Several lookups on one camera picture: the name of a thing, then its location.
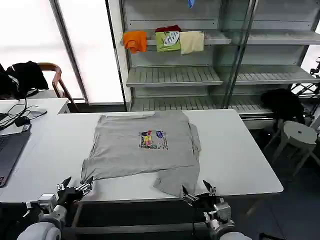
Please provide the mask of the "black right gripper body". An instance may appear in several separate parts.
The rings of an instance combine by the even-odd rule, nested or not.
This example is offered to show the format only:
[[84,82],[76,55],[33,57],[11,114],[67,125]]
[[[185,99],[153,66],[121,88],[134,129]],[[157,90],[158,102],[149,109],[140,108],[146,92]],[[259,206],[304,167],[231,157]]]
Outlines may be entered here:
[[217,203],[217,196],[200,194],[196,196],[196,200],[192,202],[192,207],[196,209],[213,209]]

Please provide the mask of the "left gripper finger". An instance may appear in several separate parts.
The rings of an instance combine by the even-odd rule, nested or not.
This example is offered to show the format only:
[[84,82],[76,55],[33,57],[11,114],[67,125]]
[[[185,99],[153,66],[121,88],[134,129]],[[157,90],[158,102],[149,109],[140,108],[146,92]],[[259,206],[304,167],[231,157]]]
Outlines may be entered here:
[[72,177],[70,176],[70,177],[64,179],[62,181],[62,183],[57,184],[57,191],[58,192],[64,191],[67,188],[67,186],[69,185],[71,179],[72,179]]
[[75,188],[76,193],[82,194],[83,197],[86,196],[88,193],[90,193],[90,191],[93,189],[93,180],[94,180],[94,177],[91,176],[83,184],[81,184],[80,186],[77,186]]

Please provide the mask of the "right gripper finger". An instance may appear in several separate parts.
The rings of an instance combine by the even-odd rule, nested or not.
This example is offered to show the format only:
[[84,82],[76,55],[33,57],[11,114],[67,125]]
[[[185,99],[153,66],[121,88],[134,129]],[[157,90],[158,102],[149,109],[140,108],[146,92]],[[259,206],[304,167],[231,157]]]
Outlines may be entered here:
[[181,198],[187,203],[195,203],[199,200],[198,197],[189,194],[184,185],[181,186]]
[[216,196],[217,189],[215,186],[212,186],[209,182],[203,180],[203,184],[205,185],[206,189],[208,190],[209,196]]

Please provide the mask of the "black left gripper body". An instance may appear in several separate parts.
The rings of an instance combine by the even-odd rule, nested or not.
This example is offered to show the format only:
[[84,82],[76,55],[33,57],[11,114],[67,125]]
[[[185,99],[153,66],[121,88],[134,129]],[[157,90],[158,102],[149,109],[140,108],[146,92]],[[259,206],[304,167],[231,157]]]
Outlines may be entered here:
[[70,207],[74,202],[80,201],[83,198],[83,192],[75,187],[67,187],[64,190],[57,192],[57,204],[63,207]]

